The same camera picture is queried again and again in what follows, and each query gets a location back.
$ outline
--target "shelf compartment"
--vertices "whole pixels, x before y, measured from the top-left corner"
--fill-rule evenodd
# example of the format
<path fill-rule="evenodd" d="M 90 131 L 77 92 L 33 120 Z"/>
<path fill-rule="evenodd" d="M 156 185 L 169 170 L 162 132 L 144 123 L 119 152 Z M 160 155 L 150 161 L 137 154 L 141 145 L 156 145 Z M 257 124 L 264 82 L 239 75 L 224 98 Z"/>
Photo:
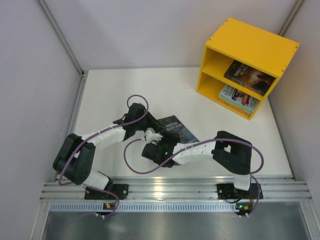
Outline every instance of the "shelf compartment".
<path fill-rule="evenodd" d="M 223 55 L 217 51 L 214 51 L 212 49 L 207 49 L 208 52 L 211 52 L 210 55 L 212 55 L 211 59 L 209 59 L 207 62 L 204 63 L 204 66 L 202 68 L 202 72 L 205 74 L 220 80 L 221 82 L 228 84 L 236 89 L 238 89 L 241 92 L 244 92 L 255 99 L 262 100 L 264 96 L 262 96 L 259 93 L 256 93 L 255 91 L 252 91 L 245 86 L 242 86 L 232 80 L 229 80 L 224 77 L 225 72 L 228 70 L 230 65 L 233 63 L 234 59 L 231 57 L 228 57 L 226 55 Z"/>
<path fill-rule="evenodd" d="M 250 116 L 240 112 L 239 110 L 237 110 L 236 108 L 233 108 L 227 104 L 224 104 L 222 102 L 220 102 L 218 100 L 219 98 L 219 94 L 221 92 L 221 90 L 224 88 L 224 86 L 226 85 L 224 82 L 206 74 L 201 72 L 200 73 L 200 81 L 197 87 L 197 92 L 203 96 L 205 96 L 206 98 L 220 104 L 221 106 L 224 106 L 225 108 L 239 114 L 240 116 L 246 118 L 246 119 L 251 119 L 252 118 L 252 114 Z"/>

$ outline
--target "book spine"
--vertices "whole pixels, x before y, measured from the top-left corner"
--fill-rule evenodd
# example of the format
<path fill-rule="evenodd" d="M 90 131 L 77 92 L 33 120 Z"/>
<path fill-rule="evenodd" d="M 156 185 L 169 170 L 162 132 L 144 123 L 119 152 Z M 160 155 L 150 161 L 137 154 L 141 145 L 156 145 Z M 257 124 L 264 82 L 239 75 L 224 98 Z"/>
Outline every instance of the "book spine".
<path fill-rule="evenodd" d="M 243 112 L 246 112 L 247 114 L 252 114 L 252 111 L 250 109 L 248 109 L 246 106 L 244 106 L 241 103 L 238 103 L 232 99 L 225 98 L 221 95 L 219 95 L 218 99 L 221 99 L 221 100 L 227 102 L 228 104 L 235 106 L 236 108 L 242 110 Z"/>
<path fill-rule="evenodd" d="M 237 108 L 237 107 L 235 107 L 235 106 L 233 106 L 233 105 L 231 105 L 231 104 L 223 101 L 223 100 L 220 99 L 220 98 L 218 98 L 218 101 L 221 102 L 221 103 L 223 103 L 223 104 L 225 104 L 225 105 L 227 105 L 227 106 L 229 106 L 230 108 L 236 110 L 237 112 L 240 112 L 240 113 L 242 113 L 243 115 L 246 115 L 247 117 L 250 117 L 250 115 L 251 115 L 251 114 L 249 114 L 249 113 L 247 113 L 247 112 L 244 112 L 244 111 L 242 111 L 241 109 L 239 109 L 239 108 Z"/>

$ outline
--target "metal frame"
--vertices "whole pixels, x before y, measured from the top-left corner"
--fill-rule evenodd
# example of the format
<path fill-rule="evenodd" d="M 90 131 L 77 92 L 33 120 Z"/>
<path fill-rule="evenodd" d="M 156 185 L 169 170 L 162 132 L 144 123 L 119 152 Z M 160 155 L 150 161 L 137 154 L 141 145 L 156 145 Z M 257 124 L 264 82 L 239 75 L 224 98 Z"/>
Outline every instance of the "metal frame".
<path fill-rule="evenodd" d="M 305 181 L 285 177 L 257 177 L 264 198 L 261 202 L 310 202 L 309 188 Z M 164 178 L 125 177 L 113 178 L 115 184 L 128 184 L 129 193 L 123 203 L 158 202 L 216 202 L 217 184 L 232 183 L 233 177 Z M 40 202 L 90 202 L 84 199 L 85 189 L 80 185 L 60 186 L 57 182 L 44 185 Z M 94 200 L 92 202 L 110 202 Z"/>
<path fill-rule="evenodd" d="M 45 17 L 48 19 L 49 23 L 51 24 L 56 36 L 58 37 L 58 39 L 60 40 L 64 50 L 66 51 L 66 53 L 68 54 L 68 56 L 70 57 L 71 61 L 74 64 L 74 67 L 76 68 L 76 70 L 78 71 L 78 73 L 80 75 L 83 75 L 84 71 L 81 68 L 77 58 L 75 57 L 74 52 L 72 51 L 64 33 L 61 31 L 59 25 L 57 24 L 57 21 L 55 20 L 53 14 L 51 13 L 47 3 L 45 0 L 36 0 L 36 2 L 39 4 L 42 12 L 44 13 Z"/>
<path fill-rule="evenodd" d="M 282 25 L 279 35 L 283 36 L 293 19 L 301 9 L 305 0 L 297 0 L 286 18 L 286 21 Z M 72 60 L 75 68 L 79 72 L 81 79 L 74 99 L 73 108 L 70 113 L 69 123 L 66 128 L 65 136 L 72 133 L 75 129 L 78 112 L 80 109 L 81 99 L 84 92 L 85 83 L 87 80 L 88 72 L 84 72 L 81 68 L 78 60 L 76 59 L 65 35 L 61 31 L 54 16 L 52 15 L 45 0 L 36 0 L 39 4 L 44 15 L 51 24 L 54 32 L 59 38 L 63 48 Z M 272 102 L 271 109 L 275 118 L 284 150 L 286 151 L 289 164 L 296 178 L 296 171 L 292 165 L 291 157 L 288 152 L 287 144 L 283 138 L 281 126 L 277 115 L 273 111 Z M 102 201 L 88 201 L 84 200 L 85 190 L 80 186 L 59 186 L 57 182 L 57 174 L 54 177 L 53 182 L 48 182 L 44 185 L 41 193 L 39 208 L 36 216 L 36 220 L 32 229 L 30 239 L 41 239 L 45 224 L 48 218 L 48 213 L 54 203 L 74 202 L 75 204 L 86 203 L 100 203 Z M 312 240 L 320 239 L 320 220 L 317 214 L 315 205 L 312 201 L 312 196 L 309 192 L 307 183 L 305 181 L 295 181 L 290 176 L 274 177 L 265 176 L 257 178 L 261 184 L 261 188 L 264 194 L 264 199 L 261 202 L 300 202 L 301 209 L 304 215 L 304 219 L 309 230 Z M 122 201 L 125 204 L 156 204 L 156 203 L 221 203 L 218 199 L 217 187 L 218 183 L 231 183 L 232 177 L 206 177 L 206 178 L 164 178 L 164 177 L 152 177 L 152 178 L 121 178 L 115 179 L 115 183 L 129 184 L 128 198 Z"/>

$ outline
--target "book on shelf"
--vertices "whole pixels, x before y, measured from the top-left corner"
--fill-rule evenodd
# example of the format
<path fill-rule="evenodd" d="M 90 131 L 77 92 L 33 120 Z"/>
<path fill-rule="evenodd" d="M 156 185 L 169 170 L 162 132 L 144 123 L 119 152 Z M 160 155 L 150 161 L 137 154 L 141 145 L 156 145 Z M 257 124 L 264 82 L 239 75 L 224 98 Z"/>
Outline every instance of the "book on shelf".
<path fill-rule="evenodd" d="M 265 95 L 276 79 L 237 60 L 233 61 L 224 77 L 260 95 Z"/>
<path fill-rule="evenodd" d="M 238 111 L 251 115 L 259 104 L 259 100 L 226 84 L 221 90 L 218 101 L 236 108 Z"/>
<path fill-rule="evenodd" d="M 238 111 L 238 112 L 246 115 L 247 117 L 250 117 L 250 115 L 251 115 L 251 114 L 249 114 L 249 113 L 247 113 L 247 112 L 245 112 L 245 111 L 242 111 L 241 109 L 239 109 L 239 108 L 237 108 L 237 107 L 235 107 L 235 106 L 227 103 L 226 101 L 224 101 L 224 100 L 222 100 L 222 99 L 220 99 L 220 98 L 218 98 L 218 101 L 219 101 L 220 103 L 223 103 L 223 104 L 229 106 L 230 108 L 232 108 L 232 109 L 234 109 L 234 110 L 236 110 L 236 111 Z"/>

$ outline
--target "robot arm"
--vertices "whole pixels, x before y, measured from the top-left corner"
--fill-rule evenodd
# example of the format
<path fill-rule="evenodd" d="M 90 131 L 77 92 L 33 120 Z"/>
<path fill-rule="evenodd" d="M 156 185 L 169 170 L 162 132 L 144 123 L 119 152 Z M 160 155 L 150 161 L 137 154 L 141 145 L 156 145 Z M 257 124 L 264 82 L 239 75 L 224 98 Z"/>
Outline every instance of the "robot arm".
<path fill-rule="evenodd" d="M 78 136 L 74 133 L 68 135 L 54 160 L 53 168 L 61 174 L 68 159 L 76 148 L 82 144 L 85 139 L 96 134 L 95 137 L 85 142 L 78 155 L 73 157 L 66 168 L 64 176 L 76 185 L 83 184 L 108 191 L 113 183 L 112 180 L 101 172 L 92 170 L 95 152 L 112 144 L 127 140 L 135 135 L 136 131 L 144 131 L 145 139 L 148 143 L 152 141 L 159 142 L 163 137 L 163 135 L 159 133 L 165 129 L 165 126 L 160 124 L 149 112 L 147 112 L 141 120 L 119 127 L 119 125 L 139 119 L 145 114 L 145 111 L 146 108 L 142 104 L 133 103 L 128 113 L 109 125 L 111 129 L 108 131 L 103 132 L 100 130 L 83 136 Z M 179 142 L 179 136 L 176 133 L 164 133 L 164 135 L 173 142 Z"/>
<path fill-rule="evenodd" d="M 165 126 L 149 112 L 145 114 L 145 111 L 146 108 L 142 104 L 133 103 L 127 114 L 109 125 L 111 129 L 108 131 L 97 131 L 83 136 L 74 133 L 68 135 L 53 163 L 53 168 L 61 173 L 76 148 L 89 136 L 96 134 L 95 137 L 85 142 L 78 155 L 73 157 L 64 176 L 76 185 L 83 184 L 109 191 L 113 181 L 101 172 L 92 170 L 95 152 L 127 140 L 134 136 L 136 131 L 144 131 L 147 144 L 142 151 L 143 157 L 160 165 L 170 156 L 184 150 L 162 165 L 162 167 L 168 168 L 174 165 L 213 159 L 233 173 L 236 189 L 249 190 L 252 152 L 250 147 L 228 141 L 210 142 L 201 146 L 197 146 L 197 143 L 181 144 L 177 133 L 168 133 Z M 137 120 L 144 114 L 145 117 L 133 124 L 119 126 Z M 250 142 L 225 131 L 219 131 L 216 138 L 240 140 L 250 144 Z M 227 146 L 231 147 L 230 152 L 225 150 Z"/>
<path fill-rule="evenodd" d="M 250 142 L 226 131 L 219 131 L 215 139 L 239 140 L 251 145 Z M 228 146 L 230 146 L 230 152 L 225 150 Z M 160 165 L 178 152 L 180 153 L 167 163 L 170 164 L 170 167 L 190 162 L 215 160 L 233 173 L 233 185 L 236 189 L 249 190 L 252 154 L 250 147 L 230 141 L 208 142 L 201 145 L 197 144 L 197 142 L 181 144 L 171 142 L 164 137 L 156 145 L 154 143 L 147 143 L 142 151 L 142 156 Z"/>

